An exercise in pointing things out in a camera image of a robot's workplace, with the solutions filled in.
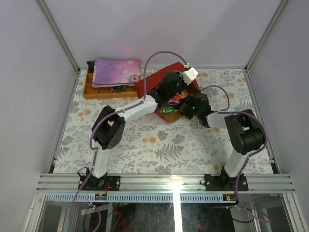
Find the folded pink towel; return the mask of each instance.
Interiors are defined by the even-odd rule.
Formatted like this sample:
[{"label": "folded pink towel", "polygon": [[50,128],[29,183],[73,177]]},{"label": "folded pink towel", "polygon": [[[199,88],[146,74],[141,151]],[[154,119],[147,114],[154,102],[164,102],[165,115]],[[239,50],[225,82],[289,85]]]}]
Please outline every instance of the folded pink towel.
[{"label": "folded pink towel", "polygon": [[133,86],[140,80],[137,59],[97,59],[93,71],[93,87]]}]

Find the white wall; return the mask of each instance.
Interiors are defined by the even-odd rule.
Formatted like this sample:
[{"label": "white wall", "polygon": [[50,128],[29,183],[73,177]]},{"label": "white wall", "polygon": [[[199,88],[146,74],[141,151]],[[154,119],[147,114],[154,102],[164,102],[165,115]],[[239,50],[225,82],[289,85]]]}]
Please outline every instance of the white wall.
[{"label": "white wall", "polygon": [[309,1],[292,0],[251,68],[281,168],[290,173],[309,224]]},{"label": "white wall", "polygon": [[[245,66],[281,0],[45,0],[81,67],[171,50],[196,67]],[[151,66],[176,58],[160,55]]]},{"label": "white wall", "polygon": [[36,1],[0,7],[0,231],[21,231],[74,70]]}]

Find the floral tablecloth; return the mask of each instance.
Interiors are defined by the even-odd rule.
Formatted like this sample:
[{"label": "floral tablecloth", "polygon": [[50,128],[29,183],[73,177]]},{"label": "floral tablecloth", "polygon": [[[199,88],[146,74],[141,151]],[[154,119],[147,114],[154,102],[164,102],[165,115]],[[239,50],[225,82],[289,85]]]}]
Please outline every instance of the floral tablecloth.
[{"label": "floral tablecloth", "polygon": [[[148,70],[147,76],[156,72]],[[242,69],[201,69],[199,86],[219,85],[231,99],[231,110],[253,109]],[[106,105],[119,107],[137,98],[85,100],[86,71],[80,72],[54,173],[76,173],[89,166],[93,151],[89,148],[91,128]],[[220,89],[205,91],[213,110],[226,107]],[[167,123],[156,114],[144,115],[126,126],[124,136],[109,159],[109,173],[213,174],[228,161],[233,147],[225,129],[207,129],[196,119],[181,118]],[[246,173],[272,173],[267,151],[253,156]]]}]

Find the black mounting base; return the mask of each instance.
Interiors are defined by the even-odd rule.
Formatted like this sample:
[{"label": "black mounting base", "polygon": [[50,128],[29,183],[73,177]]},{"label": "black mounting base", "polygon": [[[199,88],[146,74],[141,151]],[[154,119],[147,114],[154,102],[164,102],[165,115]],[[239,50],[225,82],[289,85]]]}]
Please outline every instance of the black mounting base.
[{"label": "black mounting base", "polygon": [[[90,173],[89,168],[86,168],[85,174],[80,174],[79,171],[77,172],[77,174],[80,177],[78,188],[81,187],[81,185],[83,184],[83,182],[85,181],[85,179],[87,178],[87,176]],[[106,188],[109,187],[108,191],[119,191],[119,189],[120,189],[120,179],[121,179],[120,176],[107,175],[107,173],[103,177],[98,179],[91,174],[88,181],[84,184],[84,186],[81,190],[106,191]]]},{"label": "black mounting base", "polygon": [[[220,175],[205,174],[206,191],[235,191],[236,177],[227,176],[224,167]],[[247,178],[242,174],[239,178],[238,191],[248,191]]]}]

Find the orange tray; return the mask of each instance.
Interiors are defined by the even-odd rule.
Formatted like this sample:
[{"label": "orange tray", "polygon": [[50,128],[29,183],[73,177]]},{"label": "orange tray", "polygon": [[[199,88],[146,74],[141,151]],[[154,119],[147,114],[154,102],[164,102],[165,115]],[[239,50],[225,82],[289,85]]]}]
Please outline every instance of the orange tray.
[{"label": "orange tray", "polygon": [[137,97],[137,92],[134,86],[126,86],[124,92],[116,93],[112,92],[112,87],[92,87],[93,73],[87,71],[84,98],[85,99],[104,99],[104,98],[131,98]]}]

